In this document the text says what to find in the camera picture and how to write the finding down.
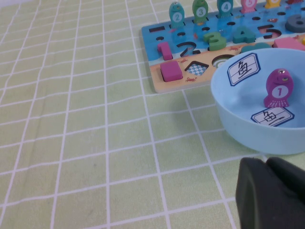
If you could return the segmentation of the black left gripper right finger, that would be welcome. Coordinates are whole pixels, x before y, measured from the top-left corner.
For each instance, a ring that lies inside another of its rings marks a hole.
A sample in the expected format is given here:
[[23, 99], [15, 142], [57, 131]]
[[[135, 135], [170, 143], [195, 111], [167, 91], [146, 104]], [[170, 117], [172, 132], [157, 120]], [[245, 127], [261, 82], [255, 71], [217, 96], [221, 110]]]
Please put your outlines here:
[[304, 170], [279, 157], [268, 158], [266, 164], [287, 188], [297, 194], [298, 198], [305, 197]]

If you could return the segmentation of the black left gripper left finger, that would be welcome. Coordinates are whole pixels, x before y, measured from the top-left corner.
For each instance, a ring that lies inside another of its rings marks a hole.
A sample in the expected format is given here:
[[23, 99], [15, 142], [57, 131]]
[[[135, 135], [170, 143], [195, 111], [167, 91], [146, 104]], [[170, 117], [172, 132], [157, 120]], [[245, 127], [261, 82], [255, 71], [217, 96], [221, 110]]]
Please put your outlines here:
[[235, 201], [243, 229], [305, 227], [305, 198], [298, 198], [260, 159], [241, 159]]

